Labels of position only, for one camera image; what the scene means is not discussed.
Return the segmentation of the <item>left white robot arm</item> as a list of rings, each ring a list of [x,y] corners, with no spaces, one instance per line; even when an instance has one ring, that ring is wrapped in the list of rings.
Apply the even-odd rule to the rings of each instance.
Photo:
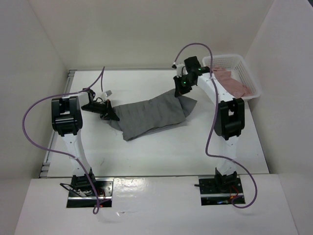
[[[103,99],[98,102],[90,88],[51,101],[52,127],[65,142],[73,166],[70,190],[78,196],[90,196],[96,193],[97,183],[82,144],[82,111],[99,114],[103,120],[120,121],[120,118],[111,102]]]

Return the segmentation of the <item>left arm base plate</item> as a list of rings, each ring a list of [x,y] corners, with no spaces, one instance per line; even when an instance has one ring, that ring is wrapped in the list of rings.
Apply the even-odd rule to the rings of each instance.
[[[112,206],[113,178],[96,178],[95,189],[100,201],[100,208]],[[68,192],[67,208],[93,208],[96,206],[96,196],[92,189],[75,190],[73,184],[60,183]]]

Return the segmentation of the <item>pink skirt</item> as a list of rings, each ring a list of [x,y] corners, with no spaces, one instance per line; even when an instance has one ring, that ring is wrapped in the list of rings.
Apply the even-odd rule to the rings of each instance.
[[[247,97],[253,95],[251,89],[231,77],[231,72],[225,68],[214,67],[213,73],[218,82],[234,97]]]

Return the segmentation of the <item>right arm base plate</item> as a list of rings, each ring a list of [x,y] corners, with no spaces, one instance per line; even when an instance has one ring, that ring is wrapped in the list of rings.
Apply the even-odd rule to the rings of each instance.
[[[199,176],[199,182],[194,184],[200,191],[202,206],[217,206],[245,204],[245,196],[240,177],[226,186],[220,187],[214,176]]]

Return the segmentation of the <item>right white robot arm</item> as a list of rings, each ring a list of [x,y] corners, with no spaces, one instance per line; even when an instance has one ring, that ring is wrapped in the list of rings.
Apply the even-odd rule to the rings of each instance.
[[[215,168],[213,188],[221,193],[232,189],[237,180],[235,166],[236,147],[239,136],[245,127],[245,105],[242,98],[235,98],[219,83],[208,66],[201,66],[197,57],[189,57],[182,64],[174,63],[175,97],[180,97],[200,87],[215,104],[213,123],[205,147],[205,153],[221,161]],[[213,134],[221,138],[223,144],[218,155],[208,152]]]

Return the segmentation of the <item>white plastic basket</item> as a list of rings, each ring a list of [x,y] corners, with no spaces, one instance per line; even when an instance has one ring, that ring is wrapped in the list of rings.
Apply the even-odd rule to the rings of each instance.
[[[237,80],[251,90],[249,96],[243,97],[244,101],[249,101],[260,96],[261,91],[242,56],[238,54],[213,55],[212,66],[230,71],[231,78]]]

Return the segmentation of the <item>grey pleated skirt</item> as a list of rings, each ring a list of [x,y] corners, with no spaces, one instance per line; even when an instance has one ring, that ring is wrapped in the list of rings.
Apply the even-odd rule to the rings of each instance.
[[[110,120],[110,127],[122,132],[123,140],[131,141],[148,133],[186,121],[197,101],[179,96],[171,89],[152,99],[115,106],[119,121]]]

